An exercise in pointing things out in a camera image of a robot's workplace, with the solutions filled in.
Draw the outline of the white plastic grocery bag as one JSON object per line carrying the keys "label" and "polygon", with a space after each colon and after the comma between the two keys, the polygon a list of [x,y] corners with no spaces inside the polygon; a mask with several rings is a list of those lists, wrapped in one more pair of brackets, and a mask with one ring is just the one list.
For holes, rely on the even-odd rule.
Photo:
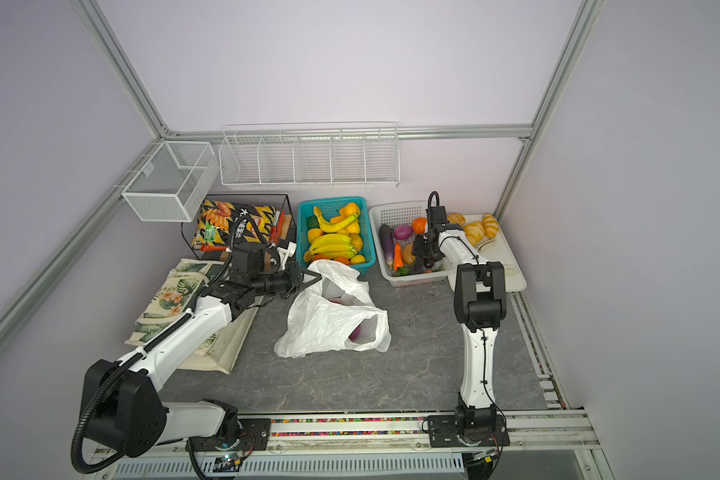
{"label": "white plastic grocery bag", "polygon": [[319,260],[308,272],[318,274],[320,280],[302,290],[291,304],[287,330],[274,345],[277,356],[389,349],[388,313],[375,305],[359,271],[333,260]]}

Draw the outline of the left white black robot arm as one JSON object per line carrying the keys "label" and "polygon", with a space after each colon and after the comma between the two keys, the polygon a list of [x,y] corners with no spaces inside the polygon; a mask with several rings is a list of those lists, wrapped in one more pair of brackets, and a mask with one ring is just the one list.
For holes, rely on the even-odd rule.
{"label": "left white black robot arm", "polygon": [[282,246],[264,240],[232,243],[221,269],[155,338],[116,361],[99,360],[85,373],[70,460],[84,475],[156,445],[184,440],[189,453],[202,440],[230,451],[245,431],[236,407],[221,401],[165,403],[159,393],[208,337],[257,308],[257,297],[289,297],[321,280]]}

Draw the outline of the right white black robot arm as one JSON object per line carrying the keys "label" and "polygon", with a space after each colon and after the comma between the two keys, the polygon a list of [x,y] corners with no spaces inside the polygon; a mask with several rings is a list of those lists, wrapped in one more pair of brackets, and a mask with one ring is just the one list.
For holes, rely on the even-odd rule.
{"label": "right white black robot arm", "polygon": [[425,232],[414,240],[419,261],[446,259],[455,267],[450,280],[453,310],[463,334],[463,374],[454,411],[456,439],[464,446],[503,447],[506,417],[493,390],[493,351],[507,315],[505,268],[482,256],[463,228],[448,220],[439,193],[429,194]]}

